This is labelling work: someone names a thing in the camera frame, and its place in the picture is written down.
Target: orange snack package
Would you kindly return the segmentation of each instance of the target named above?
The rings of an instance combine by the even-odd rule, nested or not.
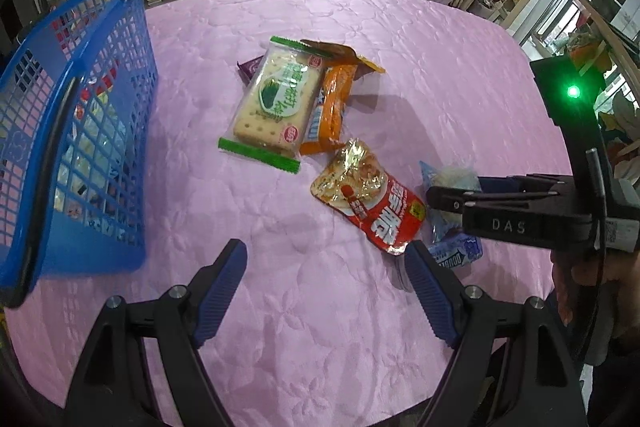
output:
[[[344,214],[380,250],[404,252],[426,217],[424,203],[382,168],[357,139],[337,151],[311,185],[311,194]]]
[[[356,52],[348,46],[308,40],[302,42],[331,53],[334,58],[330,61],[331,67],[324,74],[305,139],[300,146],[300,154],[334,151],[344,145],[340,141],[342,115],[351,94],[353,81],[371,71],[385,73],[385,70],[370,60],[356,55]]]
[[[324,74],[316,108],[311,114],[305,140],[300,146],[300,154],[318,154],[342,146],[342,115],[357,69],[357,66],[351,65],[334,66]]]

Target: blue snack package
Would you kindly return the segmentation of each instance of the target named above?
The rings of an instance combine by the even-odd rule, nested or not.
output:
[[[445,268],[465,266],[482,257],[482,244],[474,235],[460,232],[427,247],[435,262]]]
[[[465,188],[466,190],[481,190],[478,176],[470,169],[459,167],[445,167],[438,171],[425,162],[420,162],[422,183],[425,193],[433,186]],[[433,227],[431,230],[433,242],[438,243],[452,229],[462,227],[462,216],[451,212],[441,212],[427,205],[428,219]]]

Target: green led light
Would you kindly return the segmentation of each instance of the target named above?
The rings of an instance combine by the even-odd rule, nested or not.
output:
[[[569,89],[566,90],[567,96],[571,98],[580,97],[580,88],[578,86],[570,86]]]

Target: human hand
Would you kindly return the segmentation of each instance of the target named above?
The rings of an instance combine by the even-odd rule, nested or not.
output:
[[[607,250],[602,283],[617,281],[618,321],[614,326],[613,337],[618,339],[624,349],[640,347],[640,252],[630,255],[616,250]],[[568,301],[568,292],[564,274],[556,263],[555,252],[551,253],[554,264],[551,275],[558,295],[558,314],[567,325],[574,313]],[[598,258],[577,264],[571,270],[572,279],[581,286],[595,286],[598,276]]]

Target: pink tablecloth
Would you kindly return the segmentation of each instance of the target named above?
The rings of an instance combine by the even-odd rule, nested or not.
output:
[[[148,261],[117,277],[41,280],[8,322],[23,370],[62,404],[104,300],[155,298],[230,237],[245,277],[201,350],[238,426],[365,426],[433,393],[449,351],[415,295],[336,212],[309,194],[327,158],[294,176],[220,152],[242,83],[236,60],[271,35],[345,42],[387,74],[354,86],[347,136],[419,189],[418,161],[479,174],[569,172],[527,57],[498,26],[422,0],[179,0],[147,12],[160,74],[145,179]],[[552,287],[548,254],[483,241],[464,282],[523,302]],[[179,424],[152,352],[165,421]]]

